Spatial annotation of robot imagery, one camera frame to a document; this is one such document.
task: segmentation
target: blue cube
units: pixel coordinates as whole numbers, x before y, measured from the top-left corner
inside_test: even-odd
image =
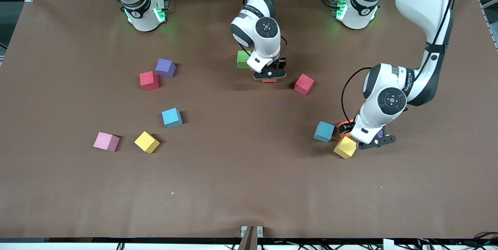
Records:
[[[183,124],[180,112],[176,108],[164,111],[162,120],[167,128],[174,128]]]
[[[157,75],[173,78],[173,76],[175,76],[176,66],[171,60],[159,59],[155,70]]]
[[[318,123],[315,131],[315,139],[322,142],[329,142],[332,139],[332,134],[334,133],[334,126],[328,124],[324,121]]]

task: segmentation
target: yellow cube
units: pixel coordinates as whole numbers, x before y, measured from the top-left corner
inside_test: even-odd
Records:
[[[139,138],[135,140],[135,144],[138,145],[140,149],[151,154],[159,146],[159,141],[144,131]]]
[[[336,154],[345,159],[350,158],[354,154],[354,151],[356,151],[356,142],[347,136],[344,136],[334,149]]]

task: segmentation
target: table surface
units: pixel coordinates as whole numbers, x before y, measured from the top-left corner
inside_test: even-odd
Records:
[[[357,69],[420,66],[425,35],[382,0],[364,30],[319,0],[275,0],[288,77],[236,68],[240,0],[174,0],[151,33],[114,0],[25,4],[0,69],[0,236],[468,238],[498,229],[498,53],[478,0],[458,0],[436,98],[388,125],[397,142],[344,160],[319,121],[344,120]],[[146,92],[158,58],[176,76]],[[290,86],[315,79],[308,96]],[[345,93],[353,116],[365,73]],[[176,107],[185,124],[167,129]],[[99,131],[121,137],[95,149]],[[149,155],[133,141],[160,142]]]

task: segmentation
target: green cube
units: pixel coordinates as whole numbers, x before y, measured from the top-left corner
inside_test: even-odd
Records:
[[[249,59],[249,55],[245,51],[237,52],[237,68],[239,69],[249,69],[249,65],[247,65],[247,60]]]

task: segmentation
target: red cube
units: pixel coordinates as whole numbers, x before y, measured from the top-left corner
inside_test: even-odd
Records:
[[[296,84],[294,85],[294,89],[298,93],[306,96],[308,94],[308,92],[310,91],[311,87],[313,87],[314,82],[315,82],[315,80],[313,80],[312,78],[309,78],[308,76],[306,76],[303,73],[303,74],[301,74],[301,76],[297,80]]]
[[[140,74],[140,85],[146,91],[151,91],[153,89],[159,88],[159,79],[153,71]]]

